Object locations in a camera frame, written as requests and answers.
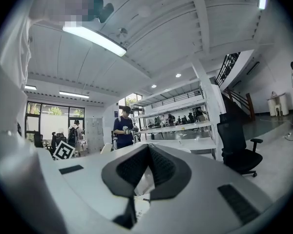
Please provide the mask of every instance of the chair armrest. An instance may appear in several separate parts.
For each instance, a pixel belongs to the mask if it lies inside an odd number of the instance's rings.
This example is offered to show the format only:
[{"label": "chair armrest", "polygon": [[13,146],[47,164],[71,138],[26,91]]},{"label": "chair armrest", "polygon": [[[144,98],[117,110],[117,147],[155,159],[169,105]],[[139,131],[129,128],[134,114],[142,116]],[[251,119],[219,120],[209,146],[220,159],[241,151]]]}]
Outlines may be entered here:
[{"label": "chair armrest", "polygon": [[259,138],[253,138],[251,139],[251,142],[254,142],[254,143],[263,143],[263,140],[262,139],[259,139]]},{"label": "chair armrest", "polygon": [[253,138],[253,139],[251,139],[251,141],[254,142],[254,145],[253,145],[253,152],[256,151],[257,143],[263,143],[263,140],[262,140],[262,139],[259,139],[259,138]]}]

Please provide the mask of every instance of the desk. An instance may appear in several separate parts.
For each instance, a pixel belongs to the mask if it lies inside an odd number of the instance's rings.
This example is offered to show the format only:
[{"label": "desk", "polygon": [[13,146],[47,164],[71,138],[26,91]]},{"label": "desk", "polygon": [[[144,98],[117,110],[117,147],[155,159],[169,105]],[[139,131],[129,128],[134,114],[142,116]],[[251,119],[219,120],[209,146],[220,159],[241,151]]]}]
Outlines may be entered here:
[{"label": "desk", "polygon": [[271,97],[271,98],[267,99],[267,101],[268,101],[270,116],[276,116],[275,110],[274,110],[276,104],[281,104],[281,110],[282,110],[283,115],[289,114],[286,93]]}]

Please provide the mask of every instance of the person with backpack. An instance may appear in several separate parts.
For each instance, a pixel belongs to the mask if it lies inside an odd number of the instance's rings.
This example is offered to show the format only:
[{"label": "person with backpack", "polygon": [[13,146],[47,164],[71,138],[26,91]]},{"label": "person with backpack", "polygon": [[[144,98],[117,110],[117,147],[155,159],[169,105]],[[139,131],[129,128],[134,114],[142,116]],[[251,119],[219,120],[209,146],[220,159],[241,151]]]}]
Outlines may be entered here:
[{"label": "person with backpack", "polygon": [[117,134],[117,149],[133,145],[132,120],[129,118],[131,108],[125,106],[122,115],[114,121],[114,133]]},{"label": "person with backpack", "polygon": [[79,156],[80,156],[80,150],[82,148],[82,146],[80,144],[80,140],[82,138],[83,138],[83,136],[82,136],[82,130],[79,127],[79,120],[75,120],[74,125],[72,125],[68,129],[68,141],[67,141],[67,143],[70,146],[75,147],[75,150],[78,151]]}]

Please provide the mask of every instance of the room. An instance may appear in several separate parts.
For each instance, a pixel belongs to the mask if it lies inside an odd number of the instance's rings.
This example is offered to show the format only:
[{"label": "room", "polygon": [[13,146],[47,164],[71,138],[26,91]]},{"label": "room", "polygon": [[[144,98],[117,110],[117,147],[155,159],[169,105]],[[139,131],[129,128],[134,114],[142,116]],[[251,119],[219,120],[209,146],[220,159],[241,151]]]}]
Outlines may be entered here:
[{"label": "room", "polygon": [[[277,0],[20,0],[0,31],[0,105],[0,185],[41,232],[76,233],[76,217],[83,233],[252,233],[293,192],[293,25]],[[9,176],[43,188],[56,227]]]}]

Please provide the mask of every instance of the office chair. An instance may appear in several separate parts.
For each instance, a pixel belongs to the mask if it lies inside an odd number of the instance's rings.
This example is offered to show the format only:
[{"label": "office chair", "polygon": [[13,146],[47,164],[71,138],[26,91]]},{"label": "office chair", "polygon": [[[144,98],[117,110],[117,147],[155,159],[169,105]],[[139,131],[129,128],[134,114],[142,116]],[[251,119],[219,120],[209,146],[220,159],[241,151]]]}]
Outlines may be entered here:
[{"label": "office chair", "polygon": [[62,137],[57,137],[57,138],[56,138],[55,142],[56,142],[57,146],[60,144],[61,141],[67,143],[67,142],[66,142],[66,137],[64,137],[64,135],[63,135]]},{"label": "office chair", "polygon": [[218,123],[217,129],[224,144],[222,149],[224,164],[242,175],[253,174],[253,177],[256,177],[256,171],[251,171],[251,169],[263,160],[263,157],[255,152],[257,144],[262,143],[263,140],[251,139],[254,142],[253,150],[246,149],[242,124],[231,117]]},{"label": "office chair", "polygon": [[62,138],[62,137],[64,137],[64,134],[57,134],[57,138]]},{"label": "office chair", "polygon": [[34,134],[34,145],[35,145],[35,147],[43,148],[42,139],[43,139],[43,135],[41,135],[40,133],[36,132]]}]

